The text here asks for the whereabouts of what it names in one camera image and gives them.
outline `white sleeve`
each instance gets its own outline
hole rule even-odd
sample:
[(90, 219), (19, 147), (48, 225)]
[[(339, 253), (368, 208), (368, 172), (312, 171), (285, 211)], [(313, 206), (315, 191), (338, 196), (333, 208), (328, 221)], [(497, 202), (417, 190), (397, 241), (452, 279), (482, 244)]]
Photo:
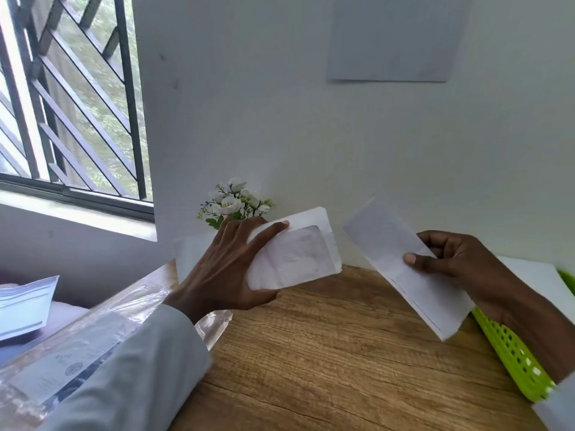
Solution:
[(191, 321), (161, 304), (39, 431), (164, 431), (212, 359)]
[(549, 398), (533, 405), (549, 431), (575, 429), (575, 372), (552, 391)]

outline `lime green container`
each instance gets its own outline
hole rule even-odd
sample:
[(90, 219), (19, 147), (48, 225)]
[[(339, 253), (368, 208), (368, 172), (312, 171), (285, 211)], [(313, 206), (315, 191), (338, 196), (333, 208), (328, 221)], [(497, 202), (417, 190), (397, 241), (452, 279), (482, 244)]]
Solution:
[[(564, 271), (558, 272), (575, 295), (575, 277)], [(525, 343), (507, 326), (485, 316), (479, 307), (475, 307), (471, 313), (521, 393), (532, 402), (546, 399), (556, 385)]]

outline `window sill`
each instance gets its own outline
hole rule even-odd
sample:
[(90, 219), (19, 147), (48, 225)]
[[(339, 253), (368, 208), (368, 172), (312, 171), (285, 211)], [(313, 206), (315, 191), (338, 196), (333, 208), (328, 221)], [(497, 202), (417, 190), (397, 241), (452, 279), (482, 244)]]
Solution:
[(116, 216), (97, 210), (85, 209), (51, 199), (18, 194), (0, 189), (0, 204), (100, 228), (113, 233), (157, 242), (156, 226), (138, 219)]

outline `clear plastic bag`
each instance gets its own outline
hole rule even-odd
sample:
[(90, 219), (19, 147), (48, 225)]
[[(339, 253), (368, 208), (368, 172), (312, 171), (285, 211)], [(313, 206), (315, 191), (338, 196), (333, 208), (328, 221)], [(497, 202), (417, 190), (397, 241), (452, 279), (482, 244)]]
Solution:
[[(76, 391), (114, 353), (119, 344), (137, 330), (168, 293), (168, 289), (153, 282), (138, 282), (52, 336), (40, 337), (34, 341), (32, 349), (0, 368), (0, 430), (31, 431), (38, 427), (62, 400)], [(196, 324), (196, 330), (208, 349), (212, 349), (231, 319), (232, 311), (222, 310), (208, 314)], [(24, 370), (30, 372), (39, 360), (48, 355), (53, 357), (55, 353), (78, 353), (87, 347), (102, 354), (94, 356), (94, 360), (78, 374), (71, 372), (70, 381), (47, 399), (31, 399), (16, 388), (16, 381), (21, 379), (17, 375)]]

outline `white wall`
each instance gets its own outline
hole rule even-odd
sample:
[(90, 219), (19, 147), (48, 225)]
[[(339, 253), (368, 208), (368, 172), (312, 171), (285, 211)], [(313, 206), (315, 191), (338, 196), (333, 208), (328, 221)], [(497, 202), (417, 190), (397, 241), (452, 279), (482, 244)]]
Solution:
[(387, 196), (415, 229), (575, 271), (575, 0), (476, 0), (446, 84), (326, 82), (334, 0), (133, 0), (159, 239), (218, 181), (340, 231)]
[(171, 258), (170, 246), (0, 204), (0, 272), (61, 275), (60, 301), (91, 307)]

